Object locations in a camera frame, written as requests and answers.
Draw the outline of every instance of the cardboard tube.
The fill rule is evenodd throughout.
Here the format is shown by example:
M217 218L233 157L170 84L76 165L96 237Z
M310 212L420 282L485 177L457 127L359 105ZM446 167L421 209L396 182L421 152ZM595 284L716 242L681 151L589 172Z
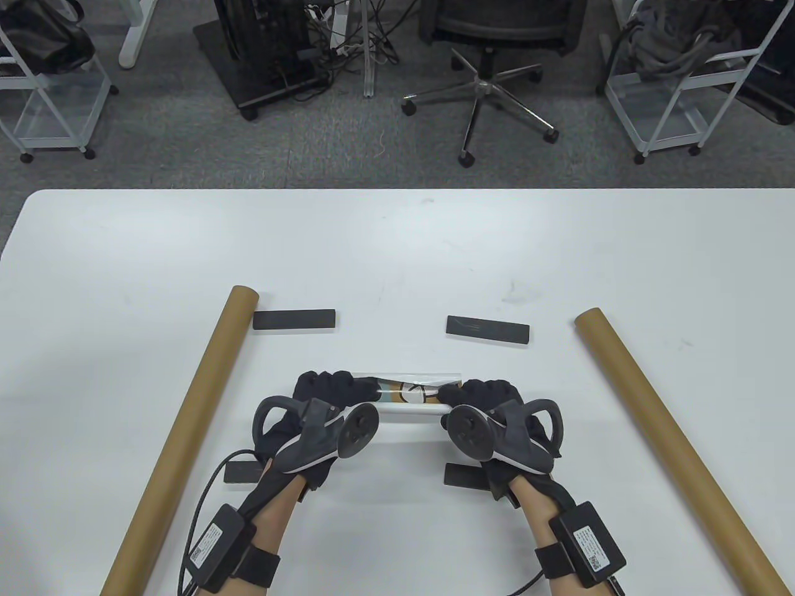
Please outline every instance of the cardboard tube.
M100 596L146 589L258 300L251 288L232 288Z
M744 593L792 596L604 313L574 324Z

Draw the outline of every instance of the black glove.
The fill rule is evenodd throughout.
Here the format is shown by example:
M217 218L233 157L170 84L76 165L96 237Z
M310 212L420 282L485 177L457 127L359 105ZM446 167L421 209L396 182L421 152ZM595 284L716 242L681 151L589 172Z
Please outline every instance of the black glove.
M293 399L309 401L312 398L335 405L340 410L364 401L377 401L378 382L373 377L354 379L351 373L340 370L334 374L316 373L310 370L296 381ZM263 435L254 445L257 459L264 466L274 457L281 446L301 433L301 420L295 412L286 412L281 420ZM312 490L321 486L328 478L328 471L336 458L328 459L316 466L301 471Z
M481 412L488 412L507 401L517 401L520 404L523 403L522 397L519 395L516 387L511 385L508 381L483 382L472 379L464 383L461 387L458 385L444 385L439 388L439 395L437 397L441 403L450 405L453 408L457 405L465 404L477 408ZM442 427L446 430L446 416L442 416L441 423ZM527 432L532 440L540 444L553 457L560 457L560 453L549 440L544 425L536 416L528 417ZM522 475L527 478L528 482L533 485L536 490L551 497L561 510L570 509L574 506L574 501L568 495L568 492L566 492L562 486L554 482L548 474L531 474L530 472L519 470L508 463L496 459L481 462L481 466L489 482L491 493L496 500L508 495L510 500L515 502L513 495L509 495L509 484L517 476Z

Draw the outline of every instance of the vr controller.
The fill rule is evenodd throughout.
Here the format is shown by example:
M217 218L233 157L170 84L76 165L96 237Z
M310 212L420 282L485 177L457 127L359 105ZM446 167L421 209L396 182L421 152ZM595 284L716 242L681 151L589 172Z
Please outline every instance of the vr controller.
M552 420L550 450L527 432L528 419L539 412L547 412ZM498 459L531 474L550 474L563 443L563 417L552 400L511 400L488 412L458 405L450 411L447 429L456 447L472 459Z
M297 474L332 458L351 458L378 430L378 410L371 403L340 410L317 399L298 401L275 395L262 400L254 413L251 434L255 445L264 435L265 418L275 408L295 413L302 427L273 458L271 468L282 474Z

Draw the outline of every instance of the white table leg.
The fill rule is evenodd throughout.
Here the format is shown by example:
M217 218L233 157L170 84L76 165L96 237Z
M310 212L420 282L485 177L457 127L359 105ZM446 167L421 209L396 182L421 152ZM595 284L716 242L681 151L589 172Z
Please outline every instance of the white table leg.
M364 38L364 96L375 95L375 58L370 50L370 0L360 0L362 6L362 37Z
M122 0L122 6L125 4L128 5L125 8L125 13L130 18L130 30L124 39L122 51L118 55L118 65L122 68L132 68L135 66L138 54L141 53L141 46L146 36L146 30L149 28L149 22L152 20L157 0L141 0L140 3L138 0ZM138 25L134 24L136 22L134 18L138 13L133 8L133 4L138 5L138 13L141 15Z

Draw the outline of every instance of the printed label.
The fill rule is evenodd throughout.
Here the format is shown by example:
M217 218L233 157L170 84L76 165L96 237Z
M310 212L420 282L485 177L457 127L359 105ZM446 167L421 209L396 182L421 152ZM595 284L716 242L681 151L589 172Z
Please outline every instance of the printed label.
M215 524L210 524L210 527L207 528L207 531L201 537L199 543L193 548L191 552L191 562L196 565L197 569L202 566L202 563L204 563L207 555L212 551L215 543L218 542L218 538L221 537L221 534L223 534L221 528Z
M587 525L574 532L574 540L583 549L585 558L588 559L594 573L610 565L610 560L602 549L602 545L596 539L596 534L591 530L591 526Z

